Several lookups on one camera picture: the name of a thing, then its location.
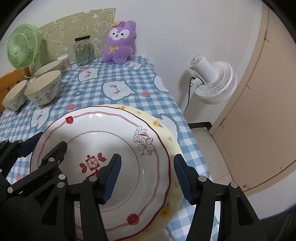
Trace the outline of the white red-trimmed plate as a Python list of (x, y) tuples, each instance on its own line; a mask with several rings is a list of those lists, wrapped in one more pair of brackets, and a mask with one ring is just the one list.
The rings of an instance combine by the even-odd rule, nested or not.
[(34, 149), (30, 170), (60, 142), (67, 143), (61, 171), (69, 184), (81, 183), (122, 159), (111, 198), (100, 207), (110, 240), (135, 237), (156, 218), (171, 184), (170, 157), (143, 115), (122, 108), (93, 106), (71, 111), (44, 131)]

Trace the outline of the floral ceramic bowl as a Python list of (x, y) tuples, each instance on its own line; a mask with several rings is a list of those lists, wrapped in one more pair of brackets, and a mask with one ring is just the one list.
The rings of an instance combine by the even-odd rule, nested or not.
[(3, 106), (10, 111), (18, 111), (27, 101), (24, 92), (27, 88), (27, 80), (15, 85), (4, 97)]
[(34, 73), (34, 77), (39, 77), (47, 72), (50, 71), (54, 71), (54, 70), (61, 70), (61, 66), (62, 66), (62, 61), (61, 60), (56, 60), (53, 61), (51, 63), (48, 63), (46, 65), (44, 65), (43, 67), (41, 67), (40, 69), (38, 69), (35, 73)]
[(61, 71), (49, 71), (31, 82), (24, 95), (34, 104), (47, 105), (57, 96), (61, 86)]

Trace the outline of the round yellow flower plate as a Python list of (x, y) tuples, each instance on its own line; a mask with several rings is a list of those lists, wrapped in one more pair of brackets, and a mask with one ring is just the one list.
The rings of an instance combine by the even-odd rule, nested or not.
[(171, 221), (182, 201), (173, 169), (181, 149), (175, 124), (124, 105), (105, 105), (104, 157), (119, 153), (122, 167), (101, 210), (110, 240), (148, 240)]

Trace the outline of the wooden bed headboard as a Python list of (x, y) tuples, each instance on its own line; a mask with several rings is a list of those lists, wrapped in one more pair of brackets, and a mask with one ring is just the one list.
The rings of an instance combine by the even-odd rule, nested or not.
[(31, 73), (28, 67), (25, 69), (15, 69), (13, 72), (1, 77), (1, 114), (6, 109), (2, 104), (6, 94), (19, 82), (29, 80), (29, 77), (31, 77)]

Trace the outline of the blue checkered tablecloth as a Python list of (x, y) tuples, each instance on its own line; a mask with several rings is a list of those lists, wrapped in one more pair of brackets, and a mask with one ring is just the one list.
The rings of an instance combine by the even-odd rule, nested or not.
[(199, 174), (210, 176), (181, 110), (154, 66), (142, 56), (132, 56), (122, 65), (102, 63), (100, 58), (84, 66), (72, 65), (62, 73), (61, 86), (52, 103), (38, 106), (27, 98), (18, 111), (3, 111), (1, 140), (27, 140), (71, 110), (101, 104), (132, 106), (156, 118), (168, 118), (176, 126), (177, 141), (187, 164)]

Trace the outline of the beige door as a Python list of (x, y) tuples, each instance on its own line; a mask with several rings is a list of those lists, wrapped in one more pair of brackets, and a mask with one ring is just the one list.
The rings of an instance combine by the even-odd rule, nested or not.
[(295, 170), (295, 42), (267, 6), (227, 112), (212, 136), (245, 195), (267, 189)]

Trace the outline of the cotton swab container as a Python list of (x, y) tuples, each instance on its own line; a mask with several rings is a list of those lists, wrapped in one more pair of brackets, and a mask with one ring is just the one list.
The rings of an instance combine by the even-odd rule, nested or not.
[(69, 55), (63, 54), (57, 58), (61, 61), (61, 72), (67, 72), (70, 70), (70, 61), (69, 61)]

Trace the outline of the green desk fan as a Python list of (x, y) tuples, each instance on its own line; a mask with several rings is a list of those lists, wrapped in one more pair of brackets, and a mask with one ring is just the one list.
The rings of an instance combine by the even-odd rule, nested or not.
[(16, 69), (25, 69), (32, 63), (35, 69), (41, 68), (42, 32), (36, 25), (25, 23), (17, 26), (9, 37), (6, 46), (8, 60)]

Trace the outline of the glass jar black lid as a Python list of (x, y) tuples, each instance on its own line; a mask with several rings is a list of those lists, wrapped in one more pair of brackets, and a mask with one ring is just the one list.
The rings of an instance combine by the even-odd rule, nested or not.
[(93, 47), (90, 35), (75, 38), (74, 54), (78, 66), (86, 65), (93, 59)]

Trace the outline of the purple plush bunny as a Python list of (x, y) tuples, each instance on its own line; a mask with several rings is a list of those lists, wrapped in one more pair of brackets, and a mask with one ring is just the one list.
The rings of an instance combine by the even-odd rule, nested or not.
[(137, 37), (136, 26), (134, 21), (116, 21), (111, 25), (102, 51), (103, 63), (126, 63), (133, 53), (132, 44)]

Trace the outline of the white standing fan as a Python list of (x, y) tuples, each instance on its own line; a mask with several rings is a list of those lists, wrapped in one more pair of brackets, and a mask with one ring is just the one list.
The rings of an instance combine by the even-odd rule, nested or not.
[(190, 80), (189, 98), (195, 94), (204, 104), (220, 104), (229, 99), (237, 87), (237, 76), (225, 61), (209, 62), (198, 54), (189, 61), (195, 76)]

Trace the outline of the green patterned wall mat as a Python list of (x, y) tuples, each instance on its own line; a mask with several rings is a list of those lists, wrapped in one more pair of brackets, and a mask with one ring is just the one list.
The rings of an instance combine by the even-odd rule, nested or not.
[(41, 65), (53, 62), (65, 54), (69, 56), (70, 62), (75, 61), (75, 39), (87, 35), (93, 46), (93, 56), (101, 56), (115, 13), (115, 8), (95, 9), (88, 13), (65, 16), (40, 27)]

